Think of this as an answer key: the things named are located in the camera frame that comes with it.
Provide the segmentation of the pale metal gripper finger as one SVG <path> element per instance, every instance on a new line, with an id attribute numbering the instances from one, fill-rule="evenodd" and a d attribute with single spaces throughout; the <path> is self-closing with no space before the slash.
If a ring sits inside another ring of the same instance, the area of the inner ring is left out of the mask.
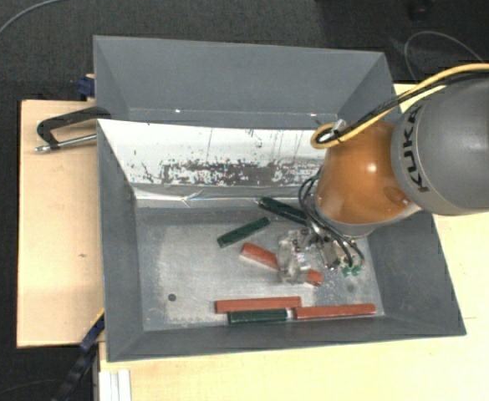
<path id="1" fill-rule="evenodd" d="M 288 260 L 281 266 L 279 277 L 283 282 L 295 285 L 303 284 L 308 279 L 308 274 L 312 270 L 306 261 Z"/>
<path id="2" fill-rule="evenodd" d="M 304 260 L 308 249 L 308 229 L 290 230 L 278 239 L 278 261 Z"/>

